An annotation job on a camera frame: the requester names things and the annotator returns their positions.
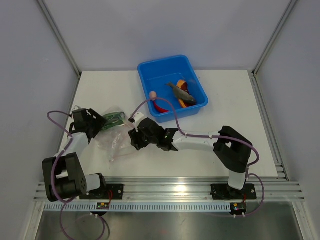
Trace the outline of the red fake chili pepper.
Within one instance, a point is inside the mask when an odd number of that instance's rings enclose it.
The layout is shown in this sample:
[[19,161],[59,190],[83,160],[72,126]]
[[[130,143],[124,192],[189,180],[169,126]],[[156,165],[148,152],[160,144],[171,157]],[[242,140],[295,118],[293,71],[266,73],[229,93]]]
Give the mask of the red fake chili pepper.
[[156,111],[157,111],[158,113],[160,113],[160,114],[163,114],[163,113],[167,113],[167,112],[168,112],[167,109],[164,109],[164,108],[160,107],[160,106],[156,103],[155,100],[153,101],[153,106],[154,106],[154,108],[156,109]]

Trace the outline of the clear zip top bag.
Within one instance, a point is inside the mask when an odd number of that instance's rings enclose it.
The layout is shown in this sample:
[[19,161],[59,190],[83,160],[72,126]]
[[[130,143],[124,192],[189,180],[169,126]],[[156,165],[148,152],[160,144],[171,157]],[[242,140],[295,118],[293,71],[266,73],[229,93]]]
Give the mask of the clear zip top bag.
[[[114,112],[124,112],[119,106],[112,106],[105,114]],[[133,129],[133,125],[129,122],[125,113],[123,125],[115,126],[106,131],[100,131],[95,137],[98,148],[104,152],[105,158],[110,162],[127,158],[133,155],[137,150],[131,145],[131,139],[128,132]]]

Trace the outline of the fake egg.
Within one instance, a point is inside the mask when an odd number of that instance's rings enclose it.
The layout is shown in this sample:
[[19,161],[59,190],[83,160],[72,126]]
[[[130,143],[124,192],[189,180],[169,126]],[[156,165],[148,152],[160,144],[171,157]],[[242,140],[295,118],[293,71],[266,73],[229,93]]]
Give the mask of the fake egg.
[[155,99],[157,97],[157,93],[155,91],[150,91],[149,92],[149,98],[150,99]]

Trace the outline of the grey fake fish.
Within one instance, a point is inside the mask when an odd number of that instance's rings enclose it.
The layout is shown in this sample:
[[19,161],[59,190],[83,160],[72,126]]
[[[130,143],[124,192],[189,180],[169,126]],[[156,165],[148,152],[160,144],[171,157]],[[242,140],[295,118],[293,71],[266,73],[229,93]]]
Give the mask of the grey fake fish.
[[168,82],[165,85],[172,88],[173,94],[177,99],[180,99],[190,105],[195,105],[197,103],[196,99],[192,95],[180,89],[178,86],[174,85],[172,82]]

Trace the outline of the fake steak slice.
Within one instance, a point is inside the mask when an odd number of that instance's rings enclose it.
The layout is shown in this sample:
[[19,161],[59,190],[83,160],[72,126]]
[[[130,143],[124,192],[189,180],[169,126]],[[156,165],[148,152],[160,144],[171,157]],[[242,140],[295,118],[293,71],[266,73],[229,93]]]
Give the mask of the fake steak slice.
[[[189,94],[188,84],[187,84],[187,82],[186,82],[185,80],[180,79],[180,80],[177,82],[176,86],[177,86],[179,89],[181,89],[181,90],[183,90],[184,92],[186,92],[186,93]],[[178,102],[179,102],[179,104],[180,104],[180,106],[181,106],[182,108],[188,108],[188,107],[193,106],[191,103],[187,103],[187,102],[185,102],[184,100],[179,99],[179,98],[178,98]]]

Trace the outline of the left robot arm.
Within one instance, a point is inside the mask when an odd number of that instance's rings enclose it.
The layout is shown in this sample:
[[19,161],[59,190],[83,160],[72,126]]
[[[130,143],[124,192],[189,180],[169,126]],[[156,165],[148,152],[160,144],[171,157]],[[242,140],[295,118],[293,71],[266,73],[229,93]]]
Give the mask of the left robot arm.
[[[53,113],[72,118],[69,129],[54,121],[51,118]],[[42,161],[47,199],[69,203],[90,193],[97,199],[103,199],[108,194],[104,176],[101,173],[85,175],[80,156],[107,123],[106,119],[91,108],[75,109],[71,114],[53,110],[47,113],[47,118],[67,134],[66,145],[53,157]]]

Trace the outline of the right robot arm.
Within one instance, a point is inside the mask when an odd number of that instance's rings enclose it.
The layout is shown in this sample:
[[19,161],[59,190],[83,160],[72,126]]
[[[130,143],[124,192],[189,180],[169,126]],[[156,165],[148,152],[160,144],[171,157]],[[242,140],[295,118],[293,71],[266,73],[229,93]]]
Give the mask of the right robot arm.
[[232,198],[239,198],[245,192],[248,162],[253,145],[230,126],[223,126],[217,135],[207,133],[182,133],[176,128],[159,126],[150,118],[140,120],[129,118],[134,129],[128,132],[131,145],[140,150],[148,145],[155,145],[165,152],[196,150],[214,153],[229,170],[227,193]]

